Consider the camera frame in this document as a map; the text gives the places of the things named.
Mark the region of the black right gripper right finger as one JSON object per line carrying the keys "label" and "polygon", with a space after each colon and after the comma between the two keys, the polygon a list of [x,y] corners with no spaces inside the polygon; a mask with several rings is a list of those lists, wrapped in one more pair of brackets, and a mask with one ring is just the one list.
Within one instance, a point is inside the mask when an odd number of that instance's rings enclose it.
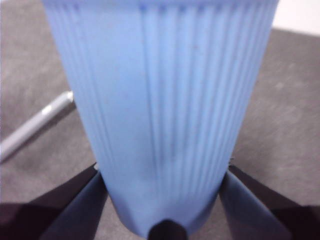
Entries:
{"label": "black right gripper right finger", "polygon": [[318,205],[300,205],[235,165],[228,167],[219,197],[234,240],[320,238]]}

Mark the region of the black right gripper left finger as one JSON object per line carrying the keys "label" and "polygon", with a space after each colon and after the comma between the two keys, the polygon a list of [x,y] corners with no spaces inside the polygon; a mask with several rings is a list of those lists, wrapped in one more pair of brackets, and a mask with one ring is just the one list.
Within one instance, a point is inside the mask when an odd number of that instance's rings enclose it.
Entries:
{"label": "black right gripper left finger", "polygon": [[93,164],[29,202],[0,205],[2,240],[92,240],[108,191]]}

